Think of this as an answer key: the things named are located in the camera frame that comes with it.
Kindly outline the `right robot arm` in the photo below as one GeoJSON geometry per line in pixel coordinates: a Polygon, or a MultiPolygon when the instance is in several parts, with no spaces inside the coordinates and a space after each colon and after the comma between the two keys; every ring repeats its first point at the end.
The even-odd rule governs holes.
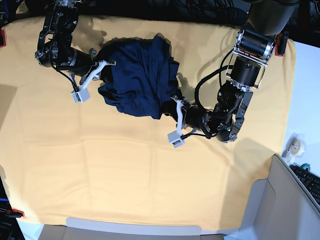
{"type": "Polygon", "coordinates": [[[73,31],[79,11],[95,7],[94,0],[46,0],[42,31],[39,33],[35,58],[38,63],[66,77],[75,92],[84,85],[85,79],[98,68],[96,50],[85,53],[72,47],[73,31]]]}

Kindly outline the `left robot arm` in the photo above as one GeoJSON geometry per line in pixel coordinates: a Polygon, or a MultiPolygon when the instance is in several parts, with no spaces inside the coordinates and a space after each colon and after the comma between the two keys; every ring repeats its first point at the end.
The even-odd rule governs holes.
{"type": "Polygon", "coordinates": [[[284,28],[298,4],[297,0],[250,1],[248,18],[227,53],[235,61],[221,64],[204,77],[195,87],[194,102],[175,95],[166,108],[165,113],[177,122],[176,130],[168,134],[169,143],[177,148],[190,136],[217,138],[223,143],[237,139],[253,96],[251,89],[260,87],[270,58],[285,53],[288,32],[284,28]],[[214,109],[206,109],[200,102],[200,88],[222,72],[228,79],[219,84],[214,109]]]}

